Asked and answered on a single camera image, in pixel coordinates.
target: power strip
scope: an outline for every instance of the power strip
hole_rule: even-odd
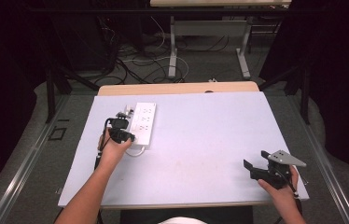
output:
[[[130,129],[135,136],[134,146],[149,145],[156,107],[155,103],[137,103]]]

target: white desk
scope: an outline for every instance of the white desk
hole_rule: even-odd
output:
[[[289,5],[291,0],[151,0],[153,7],[251,7]],[[242,36],[241,47],[236,50],[244,79],[251,78],[244,52],[252,25],[252,17],[247,21],[176,21],[171,17],[171,59],[168,77],[175,77],[177,35],[230,35]]]
[[[160,85],[144,85],[144,90]],[[138,102],[157,104],[150,146],[140,157],[124,155],[107,185],[102,207],[268,203],[269,195],[243,167],[245,159],[266,169],[261,150],[288,152],[263,92],[231,91],[232,83],[196,86],[201,85],[213,91],[228,86],[229,92],[96,96],[58,205],[66,206],[93,172],[105,120]],[[192,92],[192,86],[163,85],[189,90],[185,92]],[[301,181],[298,188],[301,198],[308,199]]]

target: wooden tabletop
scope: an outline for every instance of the wooden tabletop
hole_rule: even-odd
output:
[[[236,7],[289,5],[291,0],[151,0],[153,7]]]
[[[203,93],[207,91],[259,91],[259,89],[253,81],[115,85],[101,87],[98,95],[178,94]]]

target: gray carpet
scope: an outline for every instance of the gray carpet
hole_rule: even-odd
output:
[[[193,49],[206,49],[206,47],[216,43],[219,38],[189,38],[187,39],[187,46]],[[257,83],[261,82],[258,73],[269,50],[271,40],[268,36],[254,38],[252,53],[246,54],[252,80]],[[221,51],[204,53],[180,51],[178,56],[188,63],[189,71],[186,81],[204,82],[212,77],[218,81],[243,80],[233,50],[238,47],[237,43],[239,43],[239,39],[230,39],[228,46]],[[127,49],[123,50],[122,55],[129,53],[125,52]],[[123,57],[123,60],[129,60],[132,57]],[[146,77],[149,73],[160,68],[157,64],[149,66],[127,64],[136,74],[142,77]],[[187,67],[181,61],[178,61],[178,66],[183,73],[187,71]],[[116,68],[110,76],[124,77],[124,73],[123,70]],[[160,71],[149,76],[147,80],[153,82],[154,78],[163,76],[164,73]],[[114,84],[116,82],[118,81],[114,78],[106,78],[99,81],[98,84]],[[16,201],[8,209],[4,223],[51,223],[60,210],[57,207],[60,195],[56,191],[63,187],[67,178],[95,93],[79,83],[71,83],[74,91],[70,96],[62,98],[66,101],[65,106],[62,111],[58,112],[58,116],[53,121],[53,130],[49,132],[51,136],[48,136],[47,140],[43,142],[43,150],[39,154],[26,183],[22,186]],[[132,84],[137,83],[137,81],[132,77],[128,77],[126,83]],[[281,91],[282,88],[283,83],[278,83],[267,90],[266,95],[290,152],[308,164],[306,168],[300,168],[302,177],[309,181],[306,188],[311,197],[311,200],[302,204],[305,219],[308,223],[343,223],[342,216],[328,189],[328,185],[316,165],[316,159],[311,149],[312,145],[302,128],[299,114],[294,112],[292,108],[291,102],[297,101],[298,97],[284,96]],[[45,85],[41,85],[35,91],[38,96],[35,112],[25,129],[22,139],[14,149],[13,155],[8,160],[6,168],[0,175],[0,200],[45,126],[44,122],[47,115]],[[324,122],[313,102],[310,104],[310,120],[317,139],[324,145]],[[330,155],[328,157],[349,202],[349,165],[336,160]],[[120,211],[104,211],[105,223],[119,223],[119,214]],[[273,223],[278,218],[278,214],[271,205],[257,206],[254,208],[254,218],[256,224]]]

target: desk leg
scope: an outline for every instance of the desk leg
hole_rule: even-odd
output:
[[[177,48],[175,47],[175,18],[171,17],[171,59],[169,61],[168,77],[175,77],[175,65],[177,60]]]
[[[247,18],[247,25],[244,27],[244,38],[242,40],[242,46],[240,49],[236,50],[236,53],[238,55],[239,65],[241,65],[242,76],[244,79],[247,79],[247,80],[249,80],[251,78],[251,76],[250,76],[250,72],[248,70],[246,59],[244,57],[244,52],[245,52],[246,47],[247,47],[247,40],[250,36],[252,24],[253,24],[253,18],[252,17]]]

